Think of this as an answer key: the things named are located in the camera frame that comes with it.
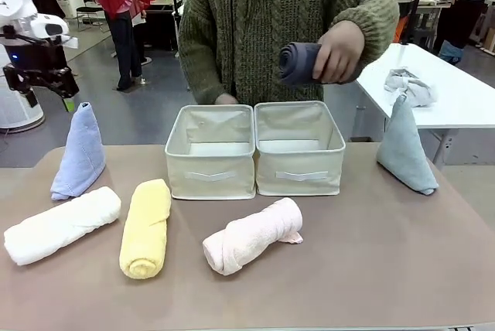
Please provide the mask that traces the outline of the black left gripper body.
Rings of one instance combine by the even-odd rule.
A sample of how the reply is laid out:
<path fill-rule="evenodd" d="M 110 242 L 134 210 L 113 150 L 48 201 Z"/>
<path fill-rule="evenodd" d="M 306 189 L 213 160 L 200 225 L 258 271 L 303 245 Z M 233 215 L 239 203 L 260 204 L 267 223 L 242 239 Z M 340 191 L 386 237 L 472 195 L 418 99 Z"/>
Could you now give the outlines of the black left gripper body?
<path fill-rule="evenodd" d="M 10 90 L 25 98 L 34 98 L 32 87 L 45 87 L 61 98 L 72 98 L 79 92 L 62 46 L 29 43 L 5 46 L 5 50 L 10 63 L 2 70 Z"/>

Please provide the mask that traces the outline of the person left hand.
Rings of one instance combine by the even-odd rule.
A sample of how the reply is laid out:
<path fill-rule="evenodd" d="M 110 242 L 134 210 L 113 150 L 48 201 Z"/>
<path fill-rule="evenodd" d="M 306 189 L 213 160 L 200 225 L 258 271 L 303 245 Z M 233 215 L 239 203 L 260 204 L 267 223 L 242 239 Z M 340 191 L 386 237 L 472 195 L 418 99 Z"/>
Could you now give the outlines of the person left hand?
<path fill-rule="evenodd" d="M 354 73 L 364 50 L 364 34 L 351 21 L 332 26 L 318 41 L 312 78 L 322 84 L 342 84 Z"/>

